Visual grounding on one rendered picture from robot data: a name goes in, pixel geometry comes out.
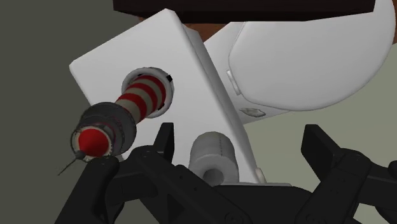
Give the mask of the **red white striped lighthouse figure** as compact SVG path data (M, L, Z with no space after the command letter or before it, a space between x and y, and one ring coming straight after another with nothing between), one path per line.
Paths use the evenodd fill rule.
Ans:
M73 161L125 153L136 139L137 124L164 114L173 95L172 77L164 70L142 67L131 71L115 102L100 102L84 110L70 137Z

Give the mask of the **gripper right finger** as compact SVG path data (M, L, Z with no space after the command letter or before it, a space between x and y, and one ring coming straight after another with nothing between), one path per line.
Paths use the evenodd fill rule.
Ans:
M304 128L301 153L320 183L295 218L295 224L360 224L359 204L376 208L397 224L397 160L387 167L359 151L341 148L320 126Z

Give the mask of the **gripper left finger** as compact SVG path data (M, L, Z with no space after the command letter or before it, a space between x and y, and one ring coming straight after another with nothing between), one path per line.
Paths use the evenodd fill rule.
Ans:
M84 168L54 224L115 224L124 203L141 200L159 224L252 224L236 204L183 165L173 165L174 125L123 162L95 158Z

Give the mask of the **white toilet paper roll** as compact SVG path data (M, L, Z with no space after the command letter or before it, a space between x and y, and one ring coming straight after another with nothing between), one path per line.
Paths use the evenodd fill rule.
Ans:
M210 186L239 182L239 166L231 140L220 132L206 132L193 142L188 165Z

